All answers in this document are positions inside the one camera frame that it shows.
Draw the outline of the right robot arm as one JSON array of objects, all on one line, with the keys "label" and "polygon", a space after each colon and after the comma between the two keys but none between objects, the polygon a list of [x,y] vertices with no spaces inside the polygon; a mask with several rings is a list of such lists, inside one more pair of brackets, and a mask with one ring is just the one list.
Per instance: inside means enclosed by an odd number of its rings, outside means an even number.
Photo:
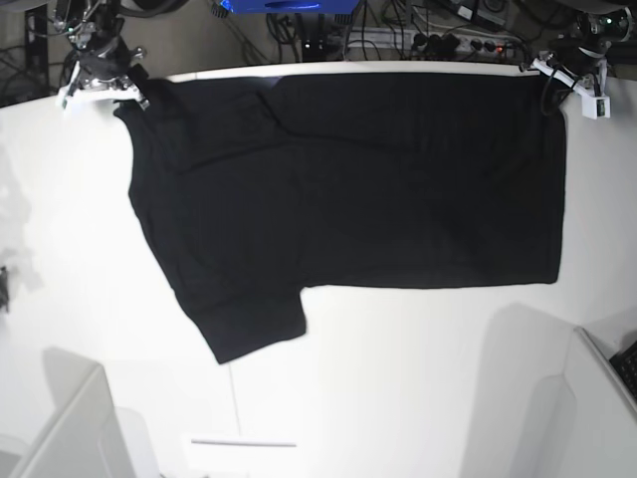
[{"label": "right robot arm", "polygon": [[122,29],[127,18],[149,20],[173,13],[183,1],[137,1],[128,8],[119,1],[59,1],[54,10],[55,31],[71,45],[62,72],[56,102],[66,110],[71,104],[135,102],[147,109],[149,101],[141,83],[148,78],[139,63],[147,55],[130,48]]}]

